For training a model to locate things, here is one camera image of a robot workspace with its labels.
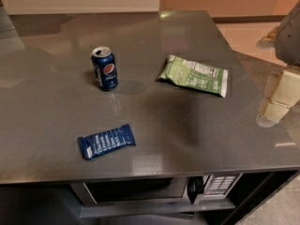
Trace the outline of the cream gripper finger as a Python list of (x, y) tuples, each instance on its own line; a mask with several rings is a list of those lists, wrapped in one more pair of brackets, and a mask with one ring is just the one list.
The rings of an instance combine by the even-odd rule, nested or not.
[(264, 98), (256, 122), (270, 128), (288, 113), (300, 100), (300, 67), (286, 67), (279, 73), (272, 72), (267, 79)]

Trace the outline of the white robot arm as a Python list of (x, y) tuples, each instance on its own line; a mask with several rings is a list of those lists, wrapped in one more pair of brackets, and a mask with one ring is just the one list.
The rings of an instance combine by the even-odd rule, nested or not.
[(300, 100), (300, 1), (280, 23), (275, 51), (277, 59), (287, 66), (267, 79), (265, 97), (256, 118), (263, 128), (278, 124)]

